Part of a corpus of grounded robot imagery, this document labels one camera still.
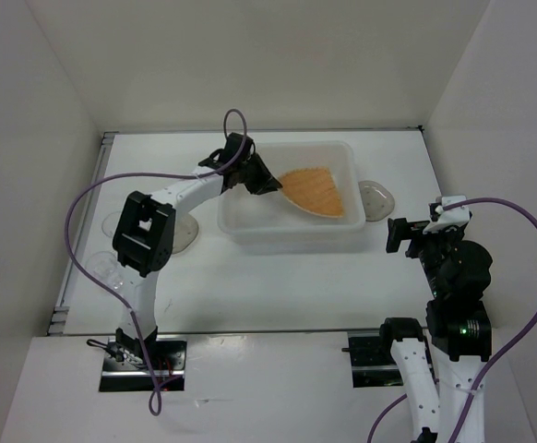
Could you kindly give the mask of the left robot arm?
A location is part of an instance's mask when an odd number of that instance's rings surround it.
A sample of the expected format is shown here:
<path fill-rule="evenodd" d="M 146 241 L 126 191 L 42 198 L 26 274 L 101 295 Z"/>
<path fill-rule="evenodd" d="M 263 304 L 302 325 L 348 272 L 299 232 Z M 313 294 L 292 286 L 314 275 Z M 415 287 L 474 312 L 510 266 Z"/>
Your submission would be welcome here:
<path fill-rule="evenodd" d="M 238 133 L 231 133 L 225 146 L 202 160 L 192 175 L 150 194 L 132 192 L 113 236 L 113 250 L 123 271 L 120 295 L 128 303 L 115 342 L 135 368 L 147 368 L 157 357 L 157 282 L 173 253 L 176 223 L 235 186 L 244 185 L 252 195 L 281 188 L 256 153 L 254 140 Z"/>

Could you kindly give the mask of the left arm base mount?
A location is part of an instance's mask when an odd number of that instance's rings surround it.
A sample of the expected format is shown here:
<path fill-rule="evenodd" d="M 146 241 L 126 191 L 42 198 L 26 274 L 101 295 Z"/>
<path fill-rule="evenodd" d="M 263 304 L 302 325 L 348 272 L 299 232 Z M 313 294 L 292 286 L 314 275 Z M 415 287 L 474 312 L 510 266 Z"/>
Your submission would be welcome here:
<path fill-rule="evenodd" d="M 86 344 L 104 352 L 99 392 L 152 391 L 154 384 L 144 361 L 124 351 L 114 339 L 98 341 L 87 339 Z M 183 391 L 185 389 L 185 367 L 187 342 L 162 338 L 157 342 L 156 353 L 150 358 L 153 374 L 161 390 Z"/>

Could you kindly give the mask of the woven bamboo fan tray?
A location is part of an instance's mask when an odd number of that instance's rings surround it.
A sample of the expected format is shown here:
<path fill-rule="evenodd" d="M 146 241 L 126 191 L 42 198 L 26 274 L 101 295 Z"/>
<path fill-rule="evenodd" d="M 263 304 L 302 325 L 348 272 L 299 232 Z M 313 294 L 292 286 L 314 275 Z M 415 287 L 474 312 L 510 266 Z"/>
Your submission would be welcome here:
<path fill-rule="evenodd" d="M 327 167 L 302 168 L 282 174 L 278 180 L 284 197 L 295 207 L 325 218 L 345 215 L 340 191 Z"/>

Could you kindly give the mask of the translucent white plastic bin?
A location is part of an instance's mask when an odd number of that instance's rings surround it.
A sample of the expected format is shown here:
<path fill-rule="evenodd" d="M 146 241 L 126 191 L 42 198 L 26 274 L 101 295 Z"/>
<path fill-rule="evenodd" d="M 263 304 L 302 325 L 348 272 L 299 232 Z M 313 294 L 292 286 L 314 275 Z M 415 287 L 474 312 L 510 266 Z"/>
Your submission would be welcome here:
<path fill-rule="evenodd" d="M 218 226 L 246 246 L 350 243 L 365 227 L 351 146 L 338 140 L 262 143 L 257 153 L 281 188 L 262 196 L 244 186 L 219 199 Z"/>

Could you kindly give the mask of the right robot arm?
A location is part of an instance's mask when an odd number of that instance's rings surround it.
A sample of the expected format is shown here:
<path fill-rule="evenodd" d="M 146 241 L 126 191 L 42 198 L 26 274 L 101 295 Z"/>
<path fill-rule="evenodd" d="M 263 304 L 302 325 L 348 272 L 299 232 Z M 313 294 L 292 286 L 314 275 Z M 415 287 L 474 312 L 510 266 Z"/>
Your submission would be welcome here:
<path fill-rule="evenodd" d="M 386 250 L 408 242 L 432 293 L 426 324 L 389 317 L 377 351 L 400 371 L 415 442 L 483 442 L 484 383 L 476 377 L 492 355 L 492 331 L 482 302 L 493 260 L 467 241 L 461 227 L 428 233 L 424 221 L 388 220 Z"/>

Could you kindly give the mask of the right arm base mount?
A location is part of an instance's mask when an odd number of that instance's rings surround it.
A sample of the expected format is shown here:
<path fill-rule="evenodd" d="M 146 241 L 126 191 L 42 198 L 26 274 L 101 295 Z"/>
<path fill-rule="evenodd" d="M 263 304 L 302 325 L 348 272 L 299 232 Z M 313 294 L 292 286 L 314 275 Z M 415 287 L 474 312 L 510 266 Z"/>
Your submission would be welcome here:
<path fill-rule="evenodd" d="M 436 381 L 432 358 L 423 327 L 413 325 L 390 326 L 379 329 L 352 330 L 347 333 L 348 344 L 341 349 L 349 355 L 352 386 L 355 389 L 399 387 L 403 385 L 400 370 L 391 355 L 395 338 L 421 339 L 424 343 L 424 360 L 431 378 Z"/>

